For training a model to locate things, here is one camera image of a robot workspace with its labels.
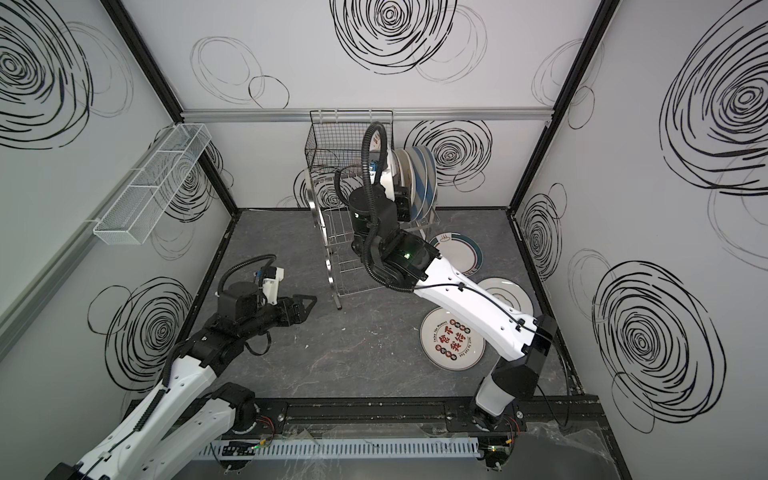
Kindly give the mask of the cream floral plate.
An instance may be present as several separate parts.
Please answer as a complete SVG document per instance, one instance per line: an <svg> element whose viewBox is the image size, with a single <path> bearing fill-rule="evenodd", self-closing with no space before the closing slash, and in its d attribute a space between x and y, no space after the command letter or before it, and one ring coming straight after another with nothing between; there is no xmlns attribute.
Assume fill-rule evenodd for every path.
<svg viewBox="0 0 768 480"><path fill-rule="evenodd" d="M411 176L410 221L415 222L418 218L418 214L421 209L421 204L419 200L419 175L418 175L417 166L415 163L416 156L411 152L410 148L406 148L405 153L408 157L408 165L409 165L410 176Z"/></svg>

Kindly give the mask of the orange sunburst plate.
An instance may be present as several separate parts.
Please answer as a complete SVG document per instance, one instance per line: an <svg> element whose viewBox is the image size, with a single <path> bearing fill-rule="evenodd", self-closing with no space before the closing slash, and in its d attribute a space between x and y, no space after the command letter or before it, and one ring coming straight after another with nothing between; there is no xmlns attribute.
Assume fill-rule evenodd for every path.
<svg viewBox="0 0 768 480"><path fill-rule="evenodd" d="M386 197L395 200L395 177L398 174L398 165L395 154L392 151L387 152L386 166L380 169L381 176L379 184L383 187Z"/></svg>
<svg viewBox="0 0 768 480"><path fill-rule="evenodd" d="M410 193L412 185L410 157L404 149L397 148L394 150L394 158L396 163L394 183L397 188Z"/></svg>

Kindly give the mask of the blue striped plate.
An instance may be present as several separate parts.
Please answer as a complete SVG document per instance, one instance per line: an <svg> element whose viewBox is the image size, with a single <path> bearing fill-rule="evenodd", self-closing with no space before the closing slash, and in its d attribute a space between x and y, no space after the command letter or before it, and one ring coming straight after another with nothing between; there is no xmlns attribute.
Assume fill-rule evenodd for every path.
<svg viewBox="0 0 768 480"><path fill-rule="evenodd" d="M415 151L418 153L421 159L421 166L423 173L421 179L423 180L422 188L422 206L417 214L417 219L421 220L426 214L431 205L431 201L434 197L434 185L433 185L433 170L434 170L434 158L431 151L425 146L416 146Z"/></svg>
<svg viewBox="0 0 768 480"><path fill-rule="evenodd" d="M436 202L437 198L437 168L436 168L436 160L434 153L430 148L427 149L427 158L428 158L428 179L429 179L429 185L430 185L430 191L429 194L429 207L428 209L431 210Z"/></svg>

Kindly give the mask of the white plate red characters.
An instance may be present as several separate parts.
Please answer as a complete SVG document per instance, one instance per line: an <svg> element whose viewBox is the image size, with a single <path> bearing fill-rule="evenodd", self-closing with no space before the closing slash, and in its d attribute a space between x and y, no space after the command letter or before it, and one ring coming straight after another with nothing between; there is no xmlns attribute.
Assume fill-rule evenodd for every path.
<svg viewBox="0 0 768 480"><path fill-rule="evenodd" d="M427 358L448 371L465 371L474 367L485 352L485 340L481 335L440 308L424 317L419 339Z"/></svg>

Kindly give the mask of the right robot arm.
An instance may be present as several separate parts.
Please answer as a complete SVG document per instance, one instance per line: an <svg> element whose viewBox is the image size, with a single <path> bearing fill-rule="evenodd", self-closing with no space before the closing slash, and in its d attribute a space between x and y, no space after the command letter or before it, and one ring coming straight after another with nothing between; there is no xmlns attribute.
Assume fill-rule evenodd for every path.
<svg viewBox="0 0 768 480"><path fill-rule="evenodd" d="M361 187L337 194L350 214L353 252L378 284L447 310L496 350L499 359L470 403L474 422L484 430L495 429L509 406L533 396L549 351L558 347L556 321L505 304L467 278L436 247L401 227L397 205L381 183L388 165L388 135L382 123L367 126L359 165Z"/></svg>

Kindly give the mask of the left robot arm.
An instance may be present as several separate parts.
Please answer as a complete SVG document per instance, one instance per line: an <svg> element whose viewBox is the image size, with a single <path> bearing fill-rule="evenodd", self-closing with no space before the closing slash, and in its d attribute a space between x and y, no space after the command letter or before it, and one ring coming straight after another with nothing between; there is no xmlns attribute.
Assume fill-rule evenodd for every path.
<svg viewBox="0 0 768 480"><path fill-rule="evenodd" d="M300 325L315 307L314 295L280 295L284 272L275 260L264 254L227 270L216 312L172 348L149 395L79 462L56 465L48 478L170 479L223 434L248 434L258 424L276 434L250 389L232 382L210 388L240 354L255 352L250 339Z"/></svg>

